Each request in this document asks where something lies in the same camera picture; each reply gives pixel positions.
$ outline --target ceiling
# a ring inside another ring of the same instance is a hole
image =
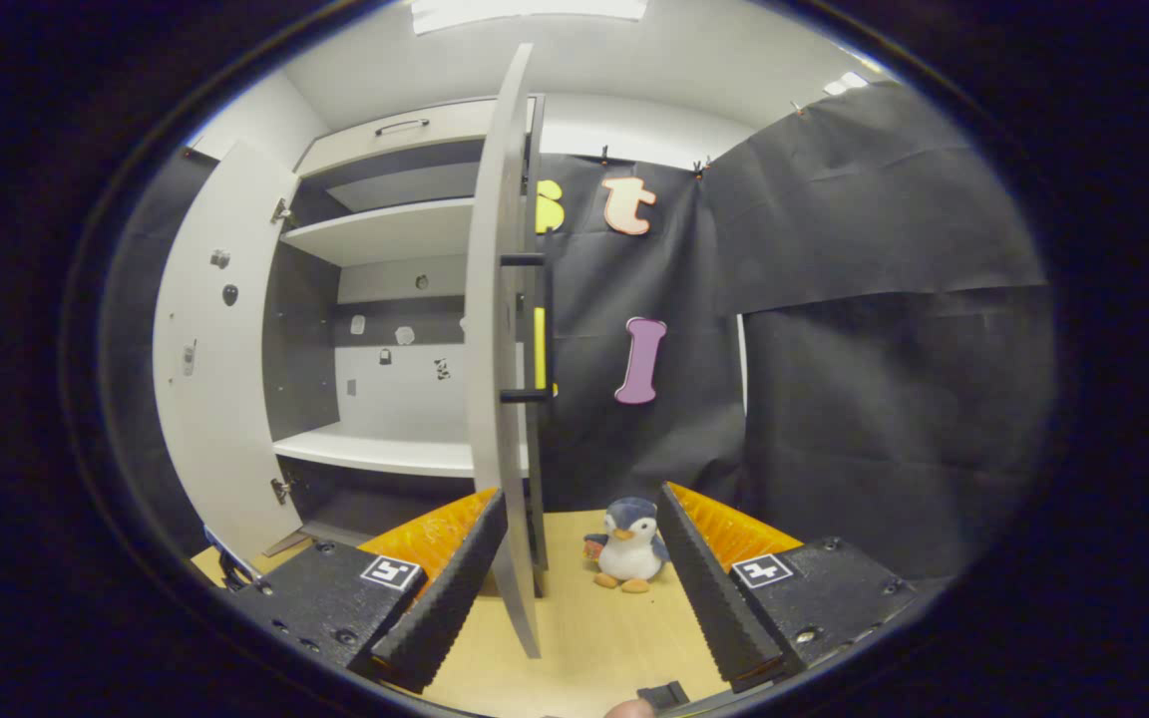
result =
[[[286,67],[332,131],[461,96],[496,94],[533,41],[530,90],[632,96],[753,128],[822,99],[854,70],[876,72],[747,0],[650,0],[639,22],[574,15],[499,18],[415,36],[409,0],[384,6]]]

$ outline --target cabinet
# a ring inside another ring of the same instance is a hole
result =
[[[347,535],[337,523],[353,508],[384,504],[298,501],[286,460],[345,482],[502,487],[495,580],[538,655],[527,534],[542,546],[541,489],[525,441],[538,408],[501,403],[533,377],[523,275],[538,272],[501,265],[533,249],[542,96],[525,93],[529,56],[520,46],[495,99],[334,132],[293,173],[238,142],[172,247],[154,371],[179,479],[239,555],[306,524]]]

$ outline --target ceiling light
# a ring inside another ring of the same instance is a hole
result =
[[[845,83],[847,87],[862,87],[866,85],[866,80],[858,77],[857,72],[846,72],[840,76],[840,82]]]
[[[515,18],[519,15],[594,15],[601,18],[640,20],[648,0],[415,0],[411,18],[415,34],[461,26],[478,20]]]

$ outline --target black curtain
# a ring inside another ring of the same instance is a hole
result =
[[[602,509],[653,496],[664,480],[737,499],[743,445],[737,324],[716,314],[715,223],[693,172],[646,162],[543,155],[537,178],[562,187],[564,223],[539,238],[555,317],[557,395],[542,432],[543,508]],[[603,178],[639,177],[656,194],[639,206],[643,236],[606,223]],[[648,404],[619,404],[632,317],[658,319]]]
[[[949,577],[1025,494],[1057,387],[1048,289],[984,155],[908,87],[834,96],[705,178],[745,314],[740,508]]]

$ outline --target drawer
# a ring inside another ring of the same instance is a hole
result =
[[[446,141],[481,140],[491,128],[494,108],[494,100],[438,105],[348,128],[315,140],[306,152],[304,160],[300,161],[296,172],[302,178],[309,178],[341,164],[386,152],[441,145]],[[529,99],[525,110],[525,129],[529,131],[533,121],[533,96]],[[384,132],[375,134],[379,129],[384,129]]]

